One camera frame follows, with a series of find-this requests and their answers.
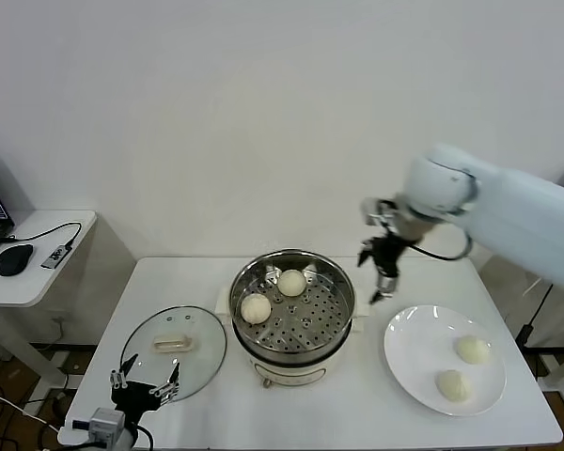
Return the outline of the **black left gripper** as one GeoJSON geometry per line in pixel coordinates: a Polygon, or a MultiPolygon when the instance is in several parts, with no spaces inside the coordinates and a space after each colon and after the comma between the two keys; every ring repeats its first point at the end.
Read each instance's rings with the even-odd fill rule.
{"type": "Polygon", "coordinates": [[[180,364],[176,363],[167,381],[156,387],[144,382],[129,381],[127,376],[138,354],[120,364],[118,370],[110,373],[111,400],[115,409],[125,414],[144,414],[155,412],[161,404],[171,402],[180,388],[180,364]]]}

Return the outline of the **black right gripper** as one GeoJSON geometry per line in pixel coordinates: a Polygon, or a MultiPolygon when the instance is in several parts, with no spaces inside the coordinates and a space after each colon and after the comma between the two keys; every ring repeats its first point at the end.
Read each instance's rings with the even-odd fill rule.
{"type": "Polygon", "coordinates": [[[398,261],[408,247],[408,241],[402,237],[388,234],[361,242],[358,253],[357,266],[361,267],[370,258],[380,273],[377,277],[376,289],[369,299],[369,304],[375,304],[392,298],[399,277],[398,261]]]}

